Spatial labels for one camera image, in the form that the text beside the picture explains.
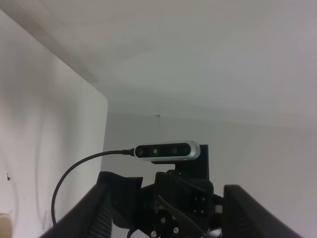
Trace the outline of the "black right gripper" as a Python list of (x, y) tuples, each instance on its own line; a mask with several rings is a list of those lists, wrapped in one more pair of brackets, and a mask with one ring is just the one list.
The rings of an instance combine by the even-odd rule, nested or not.
[(141, 185), (135, 229), (151, 238), (201, 238), (221, 225), (215, 206), (222, 198), (214, 193), (209, 174), (209, 147), (200, 145), (200, 156), (190, 161), (151, 162), (174, 165), (157, 172), (155, 181)]

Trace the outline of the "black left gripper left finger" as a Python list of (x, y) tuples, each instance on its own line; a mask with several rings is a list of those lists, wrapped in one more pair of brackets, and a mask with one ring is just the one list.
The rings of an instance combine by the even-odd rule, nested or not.
[(43, 238), (109, 238), (112, 225), (134, 230), (142, 177), (100, 172), (96, 185)]

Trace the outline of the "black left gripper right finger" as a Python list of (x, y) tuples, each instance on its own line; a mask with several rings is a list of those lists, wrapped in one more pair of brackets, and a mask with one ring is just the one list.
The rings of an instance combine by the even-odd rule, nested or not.
[(225, 185), (222, 205), (224, 238), (299, 238), (238, 185)]

